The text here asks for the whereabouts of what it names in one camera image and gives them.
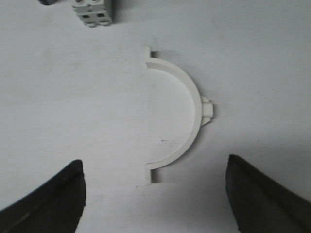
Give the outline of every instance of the dark plastic piece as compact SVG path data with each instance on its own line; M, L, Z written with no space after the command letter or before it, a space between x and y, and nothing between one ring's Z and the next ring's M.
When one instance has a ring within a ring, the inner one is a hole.
M311 204L236 155L226 189L242 233L311 233Z
M0 212L0 233L74 233L86 200L81 160Z
M43 5L48 6L48 5L53 5L54 3L56 3L57 0L39 0L39 2Z

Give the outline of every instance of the curved plastic arc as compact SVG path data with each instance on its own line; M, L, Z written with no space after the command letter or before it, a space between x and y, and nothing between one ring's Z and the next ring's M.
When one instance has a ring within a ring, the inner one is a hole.
M151 57L150 47L146 47L145 63L148 69L162 70L178 78L188 89L192 97L193 104L194 104L194 113L195 113L195 119L194 119L192 131L190 133L189 138L184 143L184 145L171 156L163 160L157 161L157 162L146 164L146 182L147 184L151 184L152 183L152 170L160 168L160 167L164 167L172 163L173 161L177 160L179 157L181 157L188 150L191 144L194 142L197 134L199 133L201 125L208 123L210 121L210 118L203 118L204 116L203 116L203 107L202 107L202 102L207 103L209 102L209 100L206 99L205 97L201 97L196 85L194 84L193 80L190 78L190 76L186 72L184 72L181 68L179 68L178 66L170 62Z

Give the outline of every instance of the black rubber object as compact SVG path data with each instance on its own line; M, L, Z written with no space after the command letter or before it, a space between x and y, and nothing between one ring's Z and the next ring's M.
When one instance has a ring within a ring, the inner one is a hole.
M74 233L86 200L81 160L0 212L0 233Z
M231 155L226 190L242 233L311 233L311 203Z
M48 6L48 5L53 5L54 3L56 3L57 2L57 0L38 0L41 4L43 4L43 5L46 5L46 6Z

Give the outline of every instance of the semicircular plastic part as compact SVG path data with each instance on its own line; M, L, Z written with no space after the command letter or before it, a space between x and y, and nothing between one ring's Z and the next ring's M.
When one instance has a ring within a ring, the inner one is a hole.
M201 126L210 122L213 118L213 104L207 98L200 95L192 78L181 68L165 60L151 57L151 47L149 46L146 47L145 63L148 69L157 69L167 72L181 81L190 93L195 113L192 131L183 146L165 159L146 164L146 182L147 184L151 184L153 181L152 170L164 167L180 158L194 142Z

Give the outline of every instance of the white plastic connector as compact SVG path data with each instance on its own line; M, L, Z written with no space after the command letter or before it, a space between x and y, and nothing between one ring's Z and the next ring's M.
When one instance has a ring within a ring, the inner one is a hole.
M112 23L111 0L72 0L72 7L80 20L90 28Z
M178 78L190 92L195 111L193 129L184 145L169 157L157 162L146 164L146 184L151 184L152 170L166 166L182 156L194 142L201 126L210 122L213 118L213 104L207 98L200 95L198 88L194 84L191 77L181 68L162 59L151 57L151 48L149 46L146 47L145 51L145 63L148 69L162 70Z

